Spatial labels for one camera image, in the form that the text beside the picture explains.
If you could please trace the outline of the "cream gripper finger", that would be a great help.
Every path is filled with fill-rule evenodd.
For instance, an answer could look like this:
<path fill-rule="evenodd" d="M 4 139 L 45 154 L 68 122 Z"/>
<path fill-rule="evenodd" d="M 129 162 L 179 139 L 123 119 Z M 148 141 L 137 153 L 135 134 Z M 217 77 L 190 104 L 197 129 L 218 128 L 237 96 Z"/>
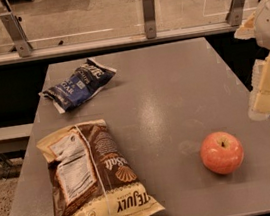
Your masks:
<path fill-rule="evenodd" d="M 263 60 L 257 59 L 252 69 L 248 117 L 266 120 L 270 117 L 270 53 Z"/>
<path fill-rule="evenodd" d="M 233 37 L 239 40 L 248 40 L 251 38 L 255 38 L 254 18 L 255 18 L 255 14 L 253 12 L 252 14 L 250 14 L 250 16 L 246 20 L 242 21 L 242 24 L 240 25 L 240 27 L 237 28 L 237 30 L 234 32 Z"/>

